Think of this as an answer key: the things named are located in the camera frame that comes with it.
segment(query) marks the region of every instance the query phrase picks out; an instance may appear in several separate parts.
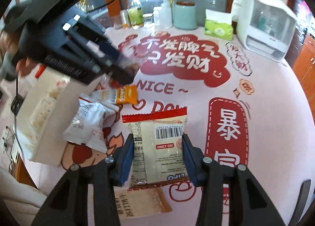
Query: brown snack package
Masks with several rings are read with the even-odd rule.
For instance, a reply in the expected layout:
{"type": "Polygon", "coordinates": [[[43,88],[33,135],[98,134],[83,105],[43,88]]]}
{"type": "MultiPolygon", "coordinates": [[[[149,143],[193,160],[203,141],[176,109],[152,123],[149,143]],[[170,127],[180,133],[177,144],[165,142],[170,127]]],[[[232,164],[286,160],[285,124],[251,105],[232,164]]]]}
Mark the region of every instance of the brown snack package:
{"type": "Polygon", "coordinates": [[[161,188],[138,191],[128,191],[128,189],[120,188],[115,190],[115,199],[120,219],[150,216],[172,211],[161,188]]]}

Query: silver screw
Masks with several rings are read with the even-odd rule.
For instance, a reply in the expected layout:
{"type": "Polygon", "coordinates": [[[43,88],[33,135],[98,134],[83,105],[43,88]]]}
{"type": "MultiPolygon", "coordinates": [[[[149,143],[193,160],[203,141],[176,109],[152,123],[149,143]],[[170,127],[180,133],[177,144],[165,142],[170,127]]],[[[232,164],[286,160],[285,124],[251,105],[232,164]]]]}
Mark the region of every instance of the silver screw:
{"type": "Polygon", "coordinates": [[[245,170],[246,170],[246,166],[244,166],[244,165],[242,165],[242,164],[238,165],[237,168],[238,168],[238,170],[240,170],[240,171],[245,171],[245,170]]]}
{"type": "Polygon", "coordinates": [[[107,157],[107,158],[105,158],[105,162],[106,163],[113,163],[114,162],[114,158],[113,157],[107,157]]]}
{"type": "Polygon", "coordinates": [[[76,171],[80,168],[80,166],[78,164],[74,164],[70,167],[71,171],[76,171]]]}
{"type": "Polygon", "coordinates": [[[202,160],[204,161],[204,163],[207,163],[207,164],[210,164],[212,162],[212,158],[209,158],[209,157],[204,157],[202,160]]]}

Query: green tissue package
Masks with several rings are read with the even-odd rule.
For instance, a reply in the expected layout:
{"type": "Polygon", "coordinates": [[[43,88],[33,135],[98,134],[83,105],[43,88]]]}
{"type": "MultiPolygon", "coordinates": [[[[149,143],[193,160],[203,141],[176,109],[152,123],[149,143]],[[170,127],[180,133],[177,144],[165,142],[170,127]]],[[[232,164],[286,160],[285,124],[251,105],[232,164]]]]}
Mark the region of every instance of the green tissue package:
{"type": "Polygon", "coordinates": [[[233,31],[231,14],[206,9],[204,34],[231,41],[233,31]]]}

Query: brown lid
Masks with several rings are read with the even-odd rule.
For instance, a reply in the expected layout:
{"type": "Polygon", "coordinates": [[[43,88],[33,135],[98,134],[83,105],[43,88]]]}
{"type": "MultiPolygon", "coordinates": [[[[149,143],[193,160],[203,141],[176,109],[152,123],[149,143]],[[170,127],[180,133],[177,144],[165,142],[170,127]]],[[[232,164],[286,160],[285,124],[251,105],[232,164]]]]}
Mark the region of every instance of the brown lid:
{"type": "Polygon", "coordinates": [[[176,4],[180,6],[194,6],[195,5],[195,3],[187,2],[187,1],[179,1],[179,2],[176,2],[176,4]]]}

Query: metal can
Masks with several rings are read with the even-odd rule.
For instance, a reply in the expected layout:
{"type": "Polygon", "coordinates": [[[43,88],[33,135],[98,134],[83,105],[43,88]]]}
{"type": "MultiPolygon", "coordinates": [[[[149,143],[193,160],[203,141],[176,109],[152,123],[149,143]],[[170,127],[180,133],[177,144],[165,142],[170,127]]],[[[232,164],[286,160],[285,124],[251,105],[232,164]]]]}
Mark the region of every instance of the metal can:
{"type": "Polygon", "coordinates": [[[128,11],[126,9],[120,11],[120,16],[121,16],[122,27],[124,29],[131,27],[128,11]]]}

